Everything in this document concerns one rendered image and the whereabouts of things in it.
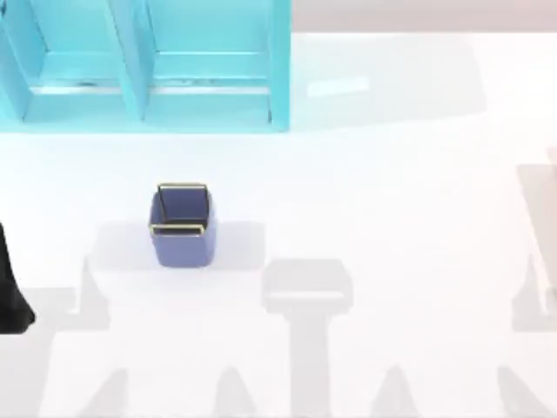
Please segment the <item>light blue rack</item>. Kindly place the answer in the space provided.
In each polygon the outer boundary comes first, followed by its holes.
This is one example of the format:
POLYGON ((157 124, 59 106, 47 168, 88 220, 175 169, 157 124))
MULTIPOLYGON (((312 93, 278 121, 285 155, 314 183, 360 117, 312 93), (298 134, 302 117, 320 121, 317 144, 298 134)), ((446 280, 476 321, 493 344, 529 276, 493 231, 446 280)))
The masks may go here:
POLYGON ((0 0, 0 132, 290 125, 292 0, 0 0))

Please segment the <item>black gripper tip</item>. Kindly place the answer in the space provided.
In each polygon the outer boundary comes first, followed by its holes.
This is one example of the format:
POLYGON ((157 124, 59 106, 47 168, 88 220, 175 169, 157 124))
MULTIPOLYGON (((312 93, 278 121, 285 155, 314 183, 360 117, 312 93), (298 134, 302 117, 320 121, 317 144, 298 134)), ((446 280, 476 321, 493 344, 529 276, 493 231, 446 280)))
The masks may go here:
POLYGON ((0 334, 23 334, 35 321, 35 312, 15 280, 0 223, 0 334))

